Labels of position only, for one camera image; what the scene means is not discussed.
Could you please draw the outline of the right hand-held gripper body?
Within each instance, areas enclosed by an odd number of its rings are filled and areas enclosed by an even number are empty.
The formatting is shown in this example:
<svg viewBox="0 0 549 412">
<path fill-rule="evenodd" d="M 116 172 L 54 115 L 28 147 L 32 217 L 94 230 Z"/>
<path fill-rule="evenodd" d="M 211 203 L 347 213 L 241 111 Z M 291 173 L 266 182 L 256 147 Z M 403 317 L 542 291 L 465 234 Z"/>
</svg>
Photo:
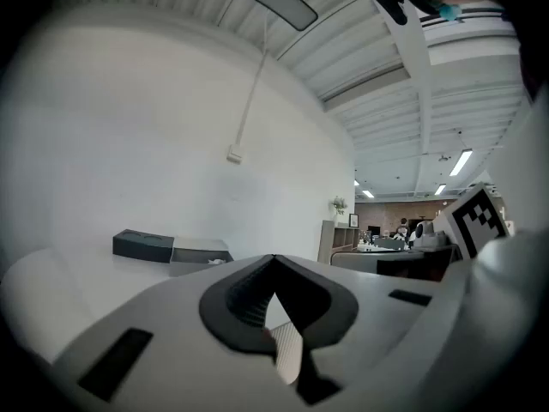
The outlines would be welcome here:
<svg viewBox="0 0 549 412">
<path fill-rule="evenodd" d="M 549 409 L 549 96 L 538 97 L 495 163 L 519 230 L 470 203 L 464 236 L 486 238 L 453 264 L 364 393 L 383 412 Z"/>
</svg>

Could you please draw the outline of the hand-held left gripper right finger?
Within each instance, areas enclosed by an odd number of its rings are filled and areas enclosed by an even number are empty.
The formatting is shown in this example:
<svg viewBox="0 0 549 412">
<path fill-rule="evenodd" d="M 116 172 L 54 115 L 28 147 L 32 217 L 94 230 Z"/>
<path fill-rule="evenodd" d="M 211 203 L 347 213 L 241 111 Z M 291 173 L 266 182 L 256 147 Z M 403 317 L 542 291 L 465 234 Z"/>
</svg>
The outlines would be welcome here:
<svg viewBox="0 0 549 412">
<path fill-rule="evenodd" d="M 429 373 L 455 326 L 468 266 L 440 282 L 380 276 L 275 256 L 277 294 L 304 339 L 295 392 L 273 395 L 274 412 L 428 412 Z"/>
</svg>

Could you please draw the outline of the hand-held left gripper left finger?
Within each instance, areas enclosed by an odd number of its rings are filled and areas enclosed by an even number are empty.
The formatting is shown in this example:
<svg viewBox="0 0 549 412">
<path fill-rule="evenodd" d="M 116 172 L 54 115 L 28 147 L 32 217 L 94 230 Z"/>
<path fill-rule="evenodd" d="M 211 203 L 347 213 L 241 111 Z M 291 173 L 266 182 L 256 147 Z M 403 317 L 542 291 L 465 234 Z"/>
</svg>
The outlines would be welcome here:
<svg viewBox="0 0 549 412">
<path fill-rule="evenodd" d="M 57 385 L 83 412 L 296 412 L 275 342 L 243 322 L 238 282 L 272 261 L 251 257 L 140 292 L 62 352 Z"/>
</svg>

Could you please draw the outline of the grey cardboard storage box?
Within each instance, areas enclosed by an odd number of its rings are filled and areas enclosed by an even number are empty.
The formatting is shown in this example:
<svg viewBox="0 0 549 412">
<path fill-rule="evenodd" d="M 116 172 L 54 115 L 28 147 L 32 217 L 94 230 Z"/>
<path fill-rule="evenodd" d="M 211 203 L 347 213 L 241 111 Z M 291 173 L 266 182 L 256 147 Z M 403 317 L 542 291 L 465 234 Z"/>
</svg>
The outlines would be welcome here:
<svg viewBox="0 0 549 412">
<path fill-rule="evenodd" d="M 169 276 L 185 276 L 217 265 L 208 265 L 208 260 L 221 258 L 226 263 L 233 261 L 227 244 L 221 239 L 192 239 L 176 237 L 173 244 Z"/>
</svg>

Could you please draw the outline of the dark blue box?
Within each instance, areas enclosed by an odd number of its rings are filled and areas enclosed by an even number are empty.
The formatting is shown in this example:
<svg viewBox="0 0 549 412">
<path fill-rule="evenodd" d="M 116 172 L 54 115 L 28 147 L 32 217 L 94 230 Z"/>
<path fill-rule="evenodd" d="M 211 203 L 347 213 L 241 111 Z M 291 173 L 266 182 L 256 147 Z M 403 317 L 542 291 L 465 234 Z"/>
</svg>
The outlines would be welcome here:
<svg viewBox="0 0 549 412">
<path fill-rule="evenodd" d="M 174 238 L 125 229 L 112 237 L 112 253 L 125 258 L 168 264 Z"/>
</svg>

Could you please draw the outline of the white machine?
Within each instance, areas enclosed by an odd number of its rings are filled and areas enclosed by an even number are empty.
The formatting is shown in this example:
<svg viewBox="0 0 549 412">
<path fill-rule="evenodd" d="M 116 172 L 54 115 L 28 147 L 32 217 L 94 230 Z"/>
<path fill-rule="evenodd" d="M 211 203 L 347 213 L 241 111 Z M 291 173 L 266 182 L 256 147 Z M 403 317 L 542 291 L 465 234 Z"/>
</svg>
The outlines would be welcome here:
<svg viewBox="0 0 549 412">
<path fill-rule="evenodd" d="M 420 222 L 415 228 L 414 235 L 414 248 L 439 248 L 448 244 L 445 232 L 436 232 L 432 221 Z"/>
</svg>

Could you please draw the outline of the wooden shelf unit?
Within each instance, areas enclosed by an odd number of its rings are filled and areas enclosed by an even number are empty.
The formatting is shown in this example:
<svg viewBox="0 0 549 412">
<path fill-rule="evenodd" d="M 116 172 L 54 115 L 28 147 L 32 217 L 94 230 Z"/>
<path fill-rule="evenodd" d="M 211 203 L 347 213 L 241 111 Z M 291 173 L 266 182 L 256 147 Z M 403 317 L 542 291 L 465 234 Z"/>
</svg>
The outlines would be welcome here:
<svg viewBox="0 0 549 412">
<path fill-rule="evenodd" d="M 360 231 L 358 228 L 338 226 L 333 221 L 322 223 L 317 261 L 331 264 L 332 256 L 337 252 L 355 252 L 358 250 Z"/>
</svg>

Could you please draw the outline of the green potted plant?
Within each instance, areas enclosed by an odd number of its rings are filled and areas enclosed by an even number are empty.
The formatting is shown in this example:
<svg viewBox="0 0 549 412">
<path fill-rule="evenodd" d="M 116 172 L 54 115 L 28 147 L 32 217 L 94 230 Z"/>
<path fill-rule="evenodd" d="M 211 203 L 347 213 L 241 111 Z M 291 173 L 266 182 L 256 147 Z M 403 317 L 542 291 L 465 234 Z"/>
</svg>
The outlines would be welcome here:
<svg viewBox="0 0 549 412">
<path fill-rule="evenodd" d="M 333 211 L 333 222 L 336 226 L 339 224 L 340 216 L 344 215 L 348 207 L 344 197 L 335 196 L 330 202 L 329 206 Z"/>
</svg>

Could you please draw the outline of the white wall conduit with switch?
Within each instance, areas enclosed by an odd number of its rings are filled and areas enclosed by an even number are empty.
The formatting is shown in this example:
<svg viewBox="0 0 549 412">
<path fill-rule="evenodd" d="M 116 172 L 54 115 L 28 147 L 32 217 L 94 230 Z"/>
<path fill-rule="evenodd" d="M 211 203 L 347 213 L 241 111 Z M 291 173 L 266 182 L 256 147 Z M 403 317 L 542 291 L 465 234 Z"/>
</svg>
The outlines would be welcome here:
<svg viewBox="0 0 549 412">
<path fill-rule="evenodd" d="M 254 95 L 255 95 L 255 92 L 256 92 L 256 87 L 257 87 L 257 84 L 259 82 L 260 76 L 262 74 L 262 69 L 265 65 L 267 55 L 268 55 L 268 18 L 269 18 L 269 14 L 270 14 L 270 10 L 268 9 L 267 13 L 264 17 L 264 21 L 263 21 L 261 61 L 260 61 L 260 64 L 258 65 L 258 68 L 256 70 L 256 74 L 254 76 L 254 80 L 253 80 L 253 83 L 251 85 L 250 92 L 248 93 L 248 96 L 247 96 L 247 99 L 246 99 L 246 102 L 245 102 L 245 105 L 244 105 L 244 110 L 243 110 L 243 113 L 242 113 L 242 116 L 241 116 L 241 119 L 240 119 L 240 122 L 239 122 L 239 127 L 238 127 L 238 131 L 237 131 L 235 141 L 234 141 L 234 143 L 232 143 L 230 145 L 230 147 L 228 149 L 228 152 L 227 152 L 227 155 L 226 155 L 226 159 L 229 162 L 237 164 L 237 165 L 241 164 L 242 160 L 244 158 L 244 153 L 243 153 L 243 150 L 242 150 L 242 147 L 241 147 L 241 142 L 242 142 L 242 138 L 244 136 L 244 130 L 245 130 L 245 126 L 247 124 L 247 119 L 248 119 L 251 103 L 253 101 L 253 98 L 254 98 Z"/>
</svg>

